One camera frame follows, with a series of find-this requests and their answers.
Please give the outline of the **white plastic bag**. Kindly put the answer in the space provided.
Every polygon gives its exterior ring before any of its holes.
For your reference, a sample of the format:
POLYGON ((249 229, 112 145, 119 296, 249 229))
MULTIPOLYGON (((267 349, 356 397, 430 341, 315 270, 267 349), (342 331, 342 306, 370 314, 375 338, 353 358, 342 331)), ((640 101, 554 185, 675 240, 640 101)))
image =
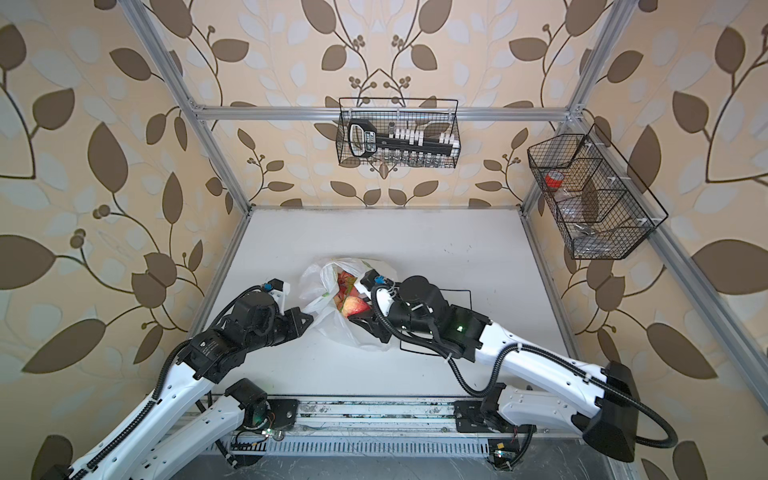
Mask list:
POLYGON ((369 270, 376 270, 393 280, 399 279, 396 270, 386 262, 366 258, 323 258, 305 270, 299 281, 299 299, 302 310, 314 317, 311 330, 359 350, 383 352, 390 348, 389 344, 349 321, 340 310, 348 290, 353 289, 354 282, 369 270))

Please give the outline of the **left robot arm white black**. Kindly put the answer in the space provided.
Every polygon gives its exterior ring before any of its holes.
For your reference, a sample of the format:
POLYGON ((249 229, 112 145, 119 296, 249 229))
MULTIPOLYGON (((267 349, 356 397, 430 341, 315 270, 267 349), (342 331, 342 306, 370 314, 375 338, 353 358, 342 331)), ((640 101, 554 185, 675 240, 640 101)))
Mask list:
POLYGON ((186 425, 176 423, 248 354, 297 340, 312 325, 312 315, 286 308, 284 289, 273 279, 230 301, 209 327, 171 351, 153 390, 112 432, 72 464, 53 463, 44 478, 169 479, 239 428, 272 433, 277 416, 268 395, 248 379, 186 425))

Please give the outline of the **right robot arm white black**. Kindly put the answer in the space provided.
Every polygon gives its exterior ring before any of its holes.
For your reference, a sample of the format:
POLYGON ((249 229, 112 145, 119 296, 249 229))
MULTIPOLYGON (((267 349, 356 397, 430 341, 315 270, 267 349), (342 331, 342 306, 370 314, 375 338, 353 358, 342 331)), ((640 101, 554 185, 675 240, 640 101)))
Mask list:
POLYGON ((637 446, 673 449, 672 425, 643 403, 631 369, 559 355, 488 316, 449 303, 423 276, 397 282, 367 271, 354 284, 365 303, 348 319, 382 343, 397 339, 440 357, 469 396, 492 407, 487 425, 575 432, 594 450, 631 463, 637 446))

